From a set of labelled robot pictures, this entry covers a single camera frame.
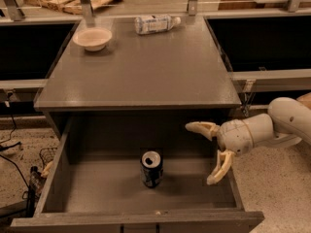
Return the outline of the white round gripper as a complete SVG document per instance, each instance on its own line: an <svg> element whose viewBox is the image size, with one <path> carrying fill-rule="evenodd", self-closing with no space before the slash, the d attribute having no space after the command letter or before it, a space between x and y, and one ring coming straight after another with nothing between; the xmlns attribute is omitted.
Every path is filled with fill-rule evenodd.
<svg viewBox="0 0 311 233"><path fill-rule="evenodd" d="M234 119L221 126L214 122L194 121L185 125L189 132L201 134L209 141L217 136L220 150L217 151L217 162L212 173L207 177L207 184L220 182L229 171L235 154L241 155L254 147L253 136L246 119Z"/></svg>

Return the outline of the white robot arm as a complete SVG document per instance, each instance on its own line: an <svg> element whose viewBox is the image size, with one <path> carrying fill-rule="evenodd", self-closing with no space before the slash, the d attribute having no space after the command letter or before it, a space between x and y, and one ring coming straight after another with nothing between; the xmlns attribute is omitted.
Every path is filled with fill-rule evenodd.
<svg viewBox="0 0 311 233"><path fill-rule="evenodd" d="M217 125L194 121L185 125L209 141L217 139L217 163L207 184L218 183L230 169L233 159L257 147L286 148L304 141L311 144L310 94L297 99L279 97L272 100L264 114L233 119Z"/></svg>

